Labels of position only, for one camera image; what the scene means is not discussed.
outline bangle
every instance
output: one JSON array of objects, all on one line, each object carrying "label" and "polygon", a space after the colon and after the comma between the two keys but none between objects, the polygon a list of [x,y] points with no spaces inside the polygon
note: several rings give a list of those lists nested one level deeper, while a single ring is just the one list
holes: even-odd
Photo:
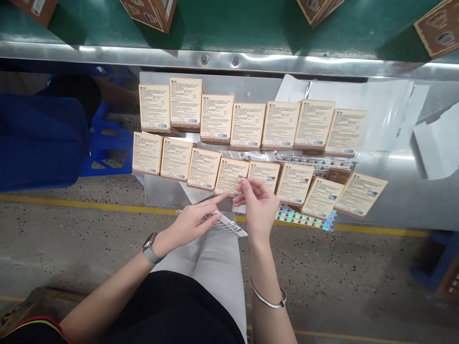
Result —
[{"label": "bangle", "polygon": [[280,290],[281,290],[281,293],[282,293],[282,297],[284,299],[279,304],[275,305],[275,304],[270,303],[268,300],[266,300],[263,296],[261,296],[261,294],[258,292],[258,290],[255,289],[255,287],[252,284],[252,277],[250,277],[250,279],[249,279],[249,284],[250,284],[250,287],[252,288],[253,292],[255,293],[255,295],[265,305],[267,305],[267,306],[269,306],[271,308],[285,308],[285,303],[287,302],[287,294],[285,293],[285,291],[282,290],[282,288],[280,288]]}]

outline finger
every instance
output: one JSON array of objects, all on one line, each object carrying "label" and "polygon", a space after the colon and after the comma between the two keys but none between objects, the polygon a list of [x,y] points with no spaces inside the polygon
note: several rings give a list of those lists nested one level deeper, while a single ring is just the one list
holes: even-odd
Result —
[{"label": "finger", "polygon": [[220,203],[221,201],[223,201],[225,198],[227,198],[228,196],[230,195],[230,193],[228,191],[225,191],[224,193],[222,193],[221,195],[218,195],[214,198],[211,198],[207,201],[204,201],[204,202],[201,202],[201,203],[198,203],[197,205],[199,206],[203,206],[203,205],[208,205],[208,204],[217,204],[217,203]]},{"label": "finger", "polygon": [[199,226],[196,227],[196,231],[199,234],[204,234],[207,232],[214,224],[218,222],[222,217],[222,214],[215,214],[211,218],[207,219],[203,223],[201,223]]}]

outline cardboard box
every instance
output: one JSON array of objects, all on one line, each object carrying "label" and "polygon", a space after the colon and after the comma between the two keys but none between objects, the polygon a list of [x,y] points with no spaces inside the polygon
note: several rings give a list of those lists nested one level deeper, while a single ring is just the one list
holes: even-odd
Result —
[{"label": "cardboard box", "polygon": [[326,220],[333,210],[333,207],[335,206],[335,203],[341,195],[343,189],[343,184],[313,177],[305,204],[301,207],[301,209],[296,208],[296,210],[303,215]]},{"label": "cardboard box", "polygon": [[191,150],[195,146],[191,142],[164,138],[160,176],[186,182],[190,169]]},{"label": "cardboard box", "polygon": [[234,103],[230,149],[260,149],[265,112],[266,104]]},{"label": "cardboard box", "polygon": [[[341,181],[344,180],[344,172],[336,170],[329,171],[327,179],[336,174],[341,175]],[[381,192],[387,185],[387,181],[373,178],[361,173],[352,173],[347,178],[343,193],[335,204],[335,209],[349,215],[364,218],[376,202]]]},{"label": "cardboard box", "polygon": [[147,133],[134,133],[132,170],[134,172],[158,176],[161,167],[163,138]]},{"label": "cardboard box", "polygon": [[331,15],[345,0],[296,0],[307,22],[315,28]]},{"label": "cardboard box", "polygon": [[234,96],[202,95],[201,141],[229,143]]},{"label": "cardboard box", "polygon": [[193,148],[187,186],[214,191],[220,166],[220,152]]},{"label": "cardboard box", "polygon": [[294,149],[324,150],[335,110],[334,101],[302,100]]},{"label": "cardboard box", "polygon": [[276,162],[251,161],[248,178],[265,182],[271,191],[275,193],[280,167],[281,165]]},{"label": "cardboard box", "polygon": [[293,149],[300,106],[300,103],[268,102],[263,127],[263,150]]},{"label": "cardboard box", "polygon": [[178,131],[200,132],[202,80],[171,78],[170,86],[172,127]]},{"label": "cardboard box", "polygon": [[176,0],[121,0],[132,19],[164,33],[169,33]]},{"label": "cardboard box", "polygon": [[179,135],[171,127],[170,93],[169,85],[139,85],[142,131],[166,136]]},{"label": "cardboard box", "polygon": [[49,26],[49,22],[57,7],[56,0],[9,0],[13,5],[27,14],[32,19],[39,22],[45,28]]},{"label": "cardboard box", "polygon": [[366,116],[366,111],[335,109],[325,155],[353,158]]},{"label": "cardboard box", "polygon": [[419,38],[432,59],[459,48],[459,6],[445,0],[414,23]]},{"label": "cardboard box", "polygon": [[302,206],[313,175],[312,166],[283,163],[276,190],[277,198],[282,203]]},{"label": "cardboard box", "polygon": [[249,162],[221,158],[215,195],[229,192],[229,197],[234,198],[239,195],[238,186],[241,178],[247,178],[249,172]]}]

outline stainless steel surface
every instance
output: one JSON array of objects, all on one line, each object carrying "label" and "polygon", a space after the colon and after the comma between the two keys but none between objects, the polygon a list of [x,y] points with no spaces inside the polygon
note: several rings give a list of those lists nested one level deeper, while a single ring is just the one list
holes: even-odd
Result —
[{"label": "stainless steel surface", "polygon": [[0,57],[94,64],[459,81],[459,65],[350,58],[0,42]]},{"label": "stainless steel surface", "polygon": [[[185,76],[142,72],[140,82],[168,84],[172,75]],[[202,78],[207,93],[233,94],[235,101],[239,102],[265,103],[273,100],[281,83],[280,79],[273,78],[186,76]],[[364,159],[359,159],[355,171],[388,180],[389,183],[365,219],[339,214],[338,221],[395,228],[455,230],[455,210],[459,205],[459,172],[456,171],[446,179],[422,179],[422,163],[415,156],[416,151],[413,153],[411,147],[393,152],[366,152]],[[148,204],[179,207],[189,204],[178,182],[158,177],[145,176],[145,197]]]}]

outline brown box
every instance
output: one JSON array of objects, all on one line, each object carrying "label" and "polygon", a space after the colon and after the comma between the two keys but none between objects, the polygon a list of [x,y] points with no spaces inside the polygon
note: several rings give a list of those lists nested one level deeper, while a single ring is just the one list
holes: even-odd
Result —
[{"label": "brown box", "polygon": [[191,142],[164,138],[160,176],[186,182],[190,169],[191,150],[195,146]]},{"label": "brown box", "polygon": [[233,103],[234,96],[202,95],[202,142],[230,142]]},{"label": "brown box", "polygon": [[215,195],[229,192],[229,197],[239,195],[238,186],[241,178],[247,178],[249,172],[248,161],[221,158]]},{"label": "brown box", "polygon": [[282,203],[302,206],[314,175],[314,167],[283,163],[276,196]]},{"label": "brown box", "polygon": [[300,103],[268,102],[262,150],[291,150],[295,140]]},{"label": "brown box", "polygon": [[313,177],[305,204],[295,210],[303,215],[326,220],[344,189],[343,184]]},{"label": "brown box", "polygon": [[166,136],[179,135],[171,127],[170,93],[169,85],[139,85],[142,131]]},{"label": "brown box", "polygon": [[220,152],[193,148],[187,186],[214,191],[220,166]]},{"label": "brown box", "polygon": [[271,191],[275,193],[280,167],[281,165],[276,162],[251,161],[248,178],[265,182]]},{"label": "brown box", "polygon": [[162,151],[163,138],[161,136],[134,132],[132,170],[158,176]]},{"label": "brown box", "polygon": [[202,79],[171,78],[171,125],[178,131],[201,131]]},{"label": "brown box", "polygon": [[325,155],[353,158],[366,116],[366,111],[335,109]]},{"label": "brown box", "polygon": [[260,149],[266,104],[234,103],[229,148],[240,151]]},{"label": "brown box", "polygon": [[48,27],[58,2],[56,0],[9,0],[29,17]]},{"label": "brown box", "polygon": [[414,27],[432,59],[459,48],[459,6],[445,0],[414,23]]},{"label": "brown box", "polygon": [[293,148],[323,151],[334,110],[334,101],[302,100]]},{"label": "brown box", "polygon": [[132,19],[169,33],[174,17],[176,0],[121,0]]}]

